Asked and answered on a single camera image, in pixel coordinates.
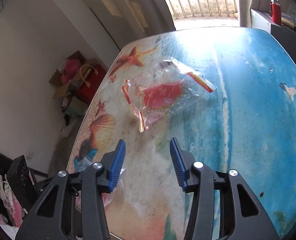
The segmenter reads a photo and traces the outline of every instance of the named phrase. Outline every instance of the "red box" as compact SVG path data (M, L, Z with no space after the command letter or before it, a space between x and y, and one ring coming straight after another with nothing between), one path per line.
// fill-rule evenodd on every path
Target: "red box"
M83 83L76 93L77 96L88 105L90 105L107 73L99 64L97 64L95 68L98 71L98 74L96 74L96 71L93 70L86 79L90 86L88 87L85 83Z

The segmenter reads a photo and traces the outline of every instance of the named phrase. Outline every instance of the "plastic wrap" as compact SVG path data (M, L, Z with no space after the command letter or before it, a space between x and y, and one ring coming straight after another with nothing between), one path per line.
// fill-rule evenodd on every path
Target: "plastic wrap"
M140 121L140 132L167 119L216 90L203 75L175 58L161 61L125 80L122 91L131 112Z
M76 166L76 172L84 171L89 165L95 163L93 161L93 158L96 153L97 153L97 149L93 149L92 151L90 151L90 153L86 157L84 157L81 161L79 161ZM124 172L125 169L126 168L123 167L120 170L120 178L119 178L120 182L121 182L121 174ZM115 189L110 194L109 193L102 193L101 194L101 196L103 198L103 202L104 202L104 207L111 203L111 201L113 200L114 192L115 192ZM75 200L75 206L76 206L76 208L81 210L81 191L79 191L78 193L79 194Z

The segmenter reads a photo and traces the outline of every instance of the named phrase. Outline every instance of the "pink bag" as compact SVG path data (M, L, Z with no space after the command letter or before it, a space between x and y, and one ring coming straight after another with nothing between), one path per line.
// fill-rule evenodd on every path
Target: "pink bag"
M79 59L68 59L66 61L66 68L62 74L60 81L63 85L67 84L71 79L75 77L81 67Z

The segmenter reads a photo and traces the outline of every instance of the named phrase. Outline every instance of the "electrical outlet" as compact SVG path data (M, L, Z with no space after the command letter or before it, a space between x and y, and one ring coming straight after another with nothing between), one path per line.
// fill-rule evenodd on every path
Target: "electrical outlet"
M26 150L26 157L31 159L33 155L33 149Z

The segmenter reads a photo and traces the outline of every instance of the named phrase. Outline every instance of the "red bottle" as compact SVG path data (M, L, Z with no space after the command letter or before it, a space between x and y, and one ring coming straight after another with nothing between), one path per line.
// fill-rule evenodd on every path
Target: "red bottle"
M281 7L278 0L270 1L270 14L272 21L278 25L281 25Z

